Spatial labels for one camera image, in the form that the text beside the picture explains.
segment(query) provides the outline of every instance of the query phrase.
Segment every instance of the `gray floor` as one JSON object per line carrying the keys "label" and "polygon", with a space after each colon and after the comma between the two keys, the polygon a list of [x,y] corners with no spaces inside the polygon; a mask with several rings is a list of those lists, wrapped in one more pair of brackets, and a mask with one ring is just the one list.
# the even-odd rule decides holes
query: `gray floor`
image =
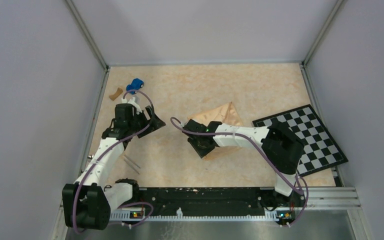
{"label": "gray floor", "polygon": [[121,225],[76,235],[66,240],[354,240],[347,212],[308,210],[291,228],[272,222],[147,222],[129,230]]}

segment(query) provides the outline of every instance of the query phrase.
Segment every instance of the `beige table surface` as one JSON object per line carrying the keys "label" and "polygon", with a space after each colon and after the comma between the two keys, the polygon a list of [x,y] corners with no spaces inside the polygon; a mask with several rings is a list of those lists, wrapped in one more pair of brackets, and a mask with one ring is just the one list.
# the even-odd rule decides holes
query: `beige table surface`
{"label": "beige table surface", "polygon": [[[256,150],[244,148],[221,158],[202,160],[187,136],[171,125],[170,117],[186,121],[187,116],[233,102],[244,125],[251,127],[253,120],[310,103],[297,63],[112,67],[90,154],[97,150],[101,134],[121,102],[121,96],[112,101],[109,95],[117,87],[125,90],[134,78],[145,82],[142,91],[167,125],[128,144],[124,153],[141,167],[140,174],[120,157],[109,184],[129,178],[141,187],[272,187],[275,172]],[[146,98],[140,97],[139,105],[147,106]],[[330,169],[305,179],[310,186],[335,186]]]}

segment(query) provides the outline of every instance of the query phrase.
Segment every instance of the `wooden block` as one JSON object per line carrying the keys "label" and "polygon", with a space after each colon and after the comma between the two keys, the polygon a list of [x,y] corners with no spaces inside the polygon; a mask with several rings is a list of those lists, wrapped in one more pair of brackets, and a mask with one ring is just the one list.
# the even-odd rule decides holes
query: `wooden block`
{"label": "wooden block", "polygon": [[117,91],[113,95],[109,95],[109,99],[116,100],[123,93],[123,89],[121,87],[117,88]]}

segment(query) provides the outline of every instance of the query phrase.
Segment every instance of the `robotic arm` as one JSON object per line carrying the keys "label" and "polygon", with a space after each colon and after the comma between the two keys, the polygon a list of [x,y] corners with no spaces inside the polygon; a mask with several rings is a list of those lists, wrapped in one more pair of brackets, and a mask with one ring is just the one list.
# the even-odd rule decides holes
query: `robotic arm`
{"label": "robotic arm", "polygon": [[[73,227],[73,208],[76,205],[75,220],[79,228],[103,230],[107,227],[110,213],[132,198],[133,188],[138,187],[134,180],[119,180],[105,192],[103,189],[114,164],[130,142],[130,136],[141,138],[166,125],[150,106],[145,108],[150,117],[147,119],[138,103],[137,97],[129,101],[123,98],[122,103],[115,106],[115,118],[102,133],[95,157],[73,184],[64,186],[62,202],[68,227]],[[78,188],[78,199],[75,199]]]}
{"label": "robotic arm", "polygon": [[[304,151],[304,144],[288,128],[287,124],[277,121],[269,127],[243,127],[211,121],[208,126],[205,126],[191,119],[183,129],[190,132],[216,134],[206,136],[185,133],[189,137],[187,141],[201,158],[216,147],[254,148],[255,144],[257,147],[262,148],[280,174],[292,185],[295,185],[295,175]],[[274,190],[286,197],[292,193],[292,188],[278,174],[276,175]]]}

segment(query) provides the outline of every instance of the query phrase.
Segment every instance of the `blue toy car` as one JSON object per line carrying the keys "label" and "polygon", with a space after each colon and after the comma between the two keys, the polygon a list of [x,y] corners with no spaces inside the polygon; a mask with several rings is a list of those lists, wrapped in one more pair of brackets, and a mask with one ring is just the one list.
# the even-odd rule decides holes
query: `blue toy car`
{"label": "blue toy car", "polygon": [[133,89],[139,90],[143,87],[144,87],[144,81],[140,80],[139,78],[135,78],[133,79],[133,81],[131,81],[131,84],[126,86],[126,91],[133,90]]}

